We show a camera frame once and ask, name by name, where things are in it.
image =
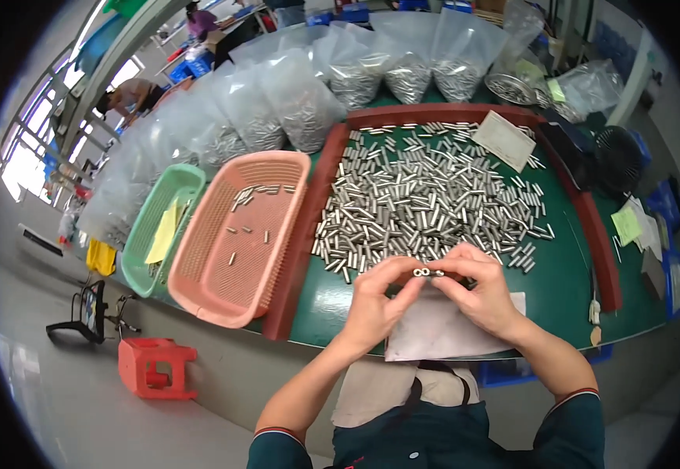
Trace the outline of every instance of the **green workbench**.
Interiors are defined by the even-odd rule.
[[[440,103],[445,100],[439,91],[432,87],[427,92],[424,102]],[[483,85],[472,102],[497,103],[495,97]],[[382,87],[380,95],[370,107],[393,104],[399,102]],[[533,253],[535,267],[528,275],[523,274],[520,269],[504,269],[506,282],[510,291],[525,292],[527,315],[536,324],[578,349],[591,348],[590,333],[593,326],[588,322],[590,279],[588,267],[582,258],[584,255],[585,261],[590,265],[588,243],[569,196],[561,187],[546,154],[540,147],[537,147],[533,154],[541,159],[547,169],[533,170],[526,166],[521,177],[526,181],[538,183],[545,193],[542,199],[546,204],[547,216],[541,217],[540,225],[550,223],[556,239],[551,241],[530,239],[537,247]],[[313,170],[320,152],[310,156]],[[516,174],[506,164],[501,164],[497,171],[504,176]],[[611,222],[611,213],[617,210],[617,204],[597,193],[594,194],[594,199],[610,238],[616,234]],[[575,240],[572,228],[578,241]],[[653,301],[642,283],[640,276],[642,254],[633,243],[621,249],[621,260],[622,263],[617,263],[617,267],[624,307],[616,312],[601,314],[600,326],[603,331],[601,344],[618,342],[666,323],[665,303]],[[293,328],[290,331],[291,342],[326,347],[345,324],[353,286],[346,285],[342,276],[327,272],[324,267],[322,259],[311,256],[306,281],[293,319]],[[120,272],[112,277],[125,283]],[[261,319],[254,320],[245,329],[260,333],[261,323]],[[382,345],[373,349],[372,353],[383,354]],[[507,351],[471,356],[467,360],[501,360],[517,356],[519,356],[517,352]]]

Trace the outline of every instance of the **woman in purple shirt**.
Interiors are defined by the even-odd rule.
[[[216,23],[218,17],[208,11],[199,10],[197,8],[198,3],[189,2],[186,4],[186,26],[189,29],[189,34],[204,42],[209,33],[218,31],[220,27]]]

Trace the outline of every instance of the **finger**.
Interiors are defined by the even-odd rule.
[[[450,249],[447,255],[444,256],[444,258],[445,259],[466,258],[472,260],[479,260],[480,262],[490,262],[491,260],[495,260],[494,258],[489,257],[488,254],[478,249],[476,246],[472,245],[469,242],[461,242],[454,248]]]
[[[494,277],[496,270],[501,271],[501,266],[491,262],[480,262],[470,259],[439,259],[429,262],[429,268],[434,270],[444,270],[445,272],[455,272],[463,277],[472,277],[477,281],[489,280]]]
[[[431,279],[431,285],[442,291],[443,294],[447,295],[449,299],[457,303],[457,305],[462,305],[469,307],[473,305],[473,300],[475,299],[475,294],[468,291],[467,288],[460,285],[452,278],[449,277],[437,277]]]
[[[383,294],[387,287],[403,273],[425,267],[423,263],[407,256],[386,258],[356,279],[359,290],[370,294]]]
[[[421,289],[425,284],[426,279],[424,277],[412,277],[402,287],[400,293],[387,303],[386,310],[395,316],[402,316],[410,308],[410,305],[416,301],[418,294],[421,293]]]

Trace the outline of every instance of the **window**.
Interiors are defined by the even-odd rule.
[[[61,67],[66,66],[67,62],[65,61]],[[113,77],[109,89],[116,88],[124,81],[136,77],[143,69],[144,67],[137,57],[132,56],[131,59],[121,66],[116,76]],[[82,70],[74,71],[74,65],[69,64],[63,81],[64,84],[71,89],[83,76],[84,72],[82,72]],[[54,140],[54,129],[50,127],[48,118],[54,111],[54,108],[58,106],[58,103],[54,103],[55,95],[56,93],[53,89],[49,90],[46,93],[46,98],[41,99],[32,117],[26,122],[27,128],[35,132],[35,134],[44,142],[52,142]],[[99,116],[94,109],[92,112],[96,116]],[[92,132],[92,125],[86,125],[86,122],[84,121],[82,122],[82,125],[87,134]],[[26,132],[23,132],[21,136],[19,136],[18,132],[15,138],[20,139],[20,141],[14,147],[14,151],[2,172],[4,183],[15,201],[20,197],[20,186],[22,186],[40,197],[41,200],[50,203],[51,201],[47,197],[47,190],[43,188],[46,178],[46,165],[38,157],[38,155],[42,156],[45,154],[45,148],[41,146],[33,136]],[[87,143],[87,137],[83,136],[77,142],[72,155],[69,157],[71,163],[74,163],[77,160],[85,143]],[[8,142],[6,148],[9,148],[11,144],[12,142]]]

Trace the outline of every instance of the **floor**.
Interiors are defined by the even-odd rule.
[[[631,127],[645,136],[654,153],[654,164],[644,182],[645,190],[649,190],[654,181],[676,174],[673,159],[662,140],[657,140],[660,135],[656,135],[644,113],[633,116]],[[680,248],[680,232],[676,240]],[[188,370],[191,384],[200,391],[197,402],[247,429],[254,427],[272,393],[319,352],[303,345],[270,342],[244,330],[222,329],[153,301],[132,302],[128,308],[127,319],[142,327],[145,335],[175,338],[197,349],[199,357]],[[640,462],[651,457],[649,443],[663,441],[680,405],[680,318],[618,343],[614,357],[596,365],[594,370],[603,395],[604,420],[610,425],[608,465],[641,467]],[[339,387],[338,383],[307,435],[307,447],[317,455],[333,455],[329,416]],[[535,431],[552,404],[551,395],[542,385],[534,381],[484,389],[481,396],[489,410],[491,438],[507,449],[530,448]],[[656,410],[660,408],[667,414]],[[644,432],[631,431],[635,428]],[[629,448],[648,453],[637,457],[634,451],[626,451]]]

